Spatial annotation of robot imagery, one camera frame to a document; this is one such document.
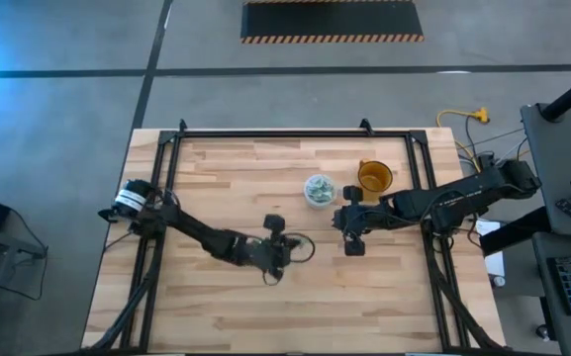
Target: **gray concrete floor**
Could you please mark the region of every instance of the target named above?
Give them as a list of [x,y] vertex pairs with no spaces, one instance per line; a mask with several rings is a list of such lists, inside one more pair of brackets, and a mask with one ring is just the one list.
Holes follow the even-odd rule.
[[[162,0],[0,1],[0,70],[145,69]],[[416,0],[423,44],[241,45],[240,0],[176,0],[159,68],[571,64],[571,1]],[[0,79],[0,202],[20,211],[46,244],[39,302],[0,293],[0,355],[78,348],[107,225],[97,216],[116,191],[141,78]],[[430,127],[444,109],[487,107],[475,140],[521,128],[519,107],[548,102],[571,72],[156,78],[145,128]],[[446,126],[467,142],[464,119]],[[480,150],[508,151],[517,133]],[[539,197],[496,204],[513,220]],[[41,266],[11,287],[32,293]],[[538,345],[536,300],[498,297],[508,343]]]

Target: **hazard stripe tape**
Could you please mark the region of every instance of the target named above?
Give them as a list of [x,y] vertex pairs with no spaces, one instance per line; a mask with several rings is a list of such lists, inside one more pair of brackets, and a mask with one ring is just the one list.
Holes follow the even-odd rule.
[[250,0],[243,2],[247,4],[290,4],[290,3],[332,3],[332,2],[410,2],[413,0]]
[[244,45],[419,43],[423,41],[424,41],[424,36],[419,34],[255,36],[255,37],[241,38],[241,43]]

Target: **clear plastic container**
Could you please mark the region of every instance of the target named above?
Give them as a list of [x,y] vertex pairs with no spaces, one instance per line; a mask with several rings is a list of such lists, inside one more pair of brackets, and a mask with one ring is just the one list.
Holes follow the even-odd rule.
[[315,174],[305,182],[303,193],[310,207],[324,209],[335,200],[335,183],[332,178],[324,174]]

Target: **wooden tabletop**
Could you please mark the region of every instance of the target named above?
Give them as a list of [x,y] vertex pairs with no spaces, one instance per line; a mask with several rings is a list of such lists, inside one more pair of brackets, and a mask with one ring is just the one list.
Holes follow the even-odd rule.
[[[426,131],[437,183],[461,178],[451,130]],[[150,179],[158,133],[134,132],[123,181]],[[286,231],[310,236],[317,252],[308,263],[287,267],[278,286],[267,287],[260,271],[217,261],[197,242],[169,229],[150,352],[440,350],[419,228],[373,231],[364,237],[366,256],[346,257],[340,232],[331,227],[333,210],[345,201],[340,197],[317,211],[303,196],[305,180],[317,173],[332,177],[340,189],[355,184],[362,158],[391,168],[394,182],[388,193],[413,188],[402,139],[194,138],[182,140],[179,155],[174,190],[184,211],[212,226],[259,236],[267,236],[265,214],[279,214]],[[425,182],[421,161],[420,167]],[[112,226],[108,242],[126,228]],[[124,306],[137,245],[135,236],[128,237],[105,253],[83,346],[97,341]],[[481,251],[459,234],[452,255],[463,302],[503,344]],[[446,314],[453,344],[458,344],[449,306]]]

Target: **black floor mat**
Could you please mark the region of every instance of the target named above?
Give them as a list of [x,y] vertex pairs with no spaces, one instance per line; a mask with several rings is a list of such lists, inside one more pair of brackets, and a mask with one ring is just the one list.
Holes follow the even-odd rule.
[[244,44],[422,42],[410,0],[264,0],[243,5]]

